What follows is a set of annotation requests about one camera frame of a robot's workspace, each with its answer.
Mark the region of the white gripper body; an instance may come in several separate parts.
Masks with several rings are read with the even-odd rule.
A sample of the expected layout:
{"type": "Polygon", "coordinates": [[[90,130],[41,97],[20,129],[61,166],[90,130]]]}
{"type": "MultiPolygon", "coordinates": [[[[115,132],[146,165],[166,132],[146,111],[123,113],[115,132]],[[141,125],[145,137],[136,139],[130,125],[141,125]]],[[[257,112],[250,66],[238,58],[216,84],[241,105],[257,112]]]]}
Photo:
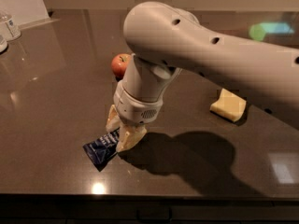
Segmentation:
{"type": "Polygon", "coordinates": [[[155,121],[163,105],[163,100],[150,103],[136,100],[120,81],[113,96],[114,105],[121,121],[129,125],[148,124],[155,121]]]}

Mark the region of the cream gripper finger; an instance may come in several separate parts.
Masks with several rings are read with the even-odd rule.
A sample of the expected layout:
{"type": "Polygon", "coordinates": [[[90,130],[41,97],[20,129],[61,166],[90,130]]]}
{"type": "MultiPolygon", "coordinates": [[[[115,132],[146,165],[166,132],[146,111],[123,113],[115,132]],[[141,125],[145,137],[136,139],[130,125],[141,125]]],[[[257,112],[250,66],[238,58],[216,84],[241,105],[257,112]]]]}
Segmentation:
{"type": "Polygon", "coordinates": [[[119,142],[116,147],[117,152],[123,152],[137,145],[147,133],[144,125],[130,126],[122,124],[120,126],[119,142]]]}
{"type": "Polygon", "coordinates": [[[111,133],[121,126],[121,120],[116,110],[116,107],[112,105],[109,109],[108,117],[107,117],[107,124],[106,130],[108,133],[111,133]]]}

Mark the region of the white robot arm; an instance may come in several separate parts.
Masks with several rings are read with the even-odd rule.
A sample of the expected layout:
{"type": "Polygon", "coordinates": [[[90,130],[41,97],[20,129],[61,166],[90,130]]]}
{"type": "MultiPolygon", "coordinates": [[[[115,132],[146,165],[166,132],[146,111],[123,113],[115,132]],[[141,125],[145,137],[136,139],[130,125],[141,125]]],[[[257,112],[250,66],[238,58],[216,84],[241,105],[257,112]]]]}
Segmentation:
{"type": "Polygon", "coordinates": [[[160,2],[133,7],[123,35],[132,51],[119,81],[106,129],[119,131],[117,151],[134,147],[156,120],[164,91],[181,70],[244,96],[292,127],[299,114],[299,50],[223,35],[195,16],[160,2]]]}

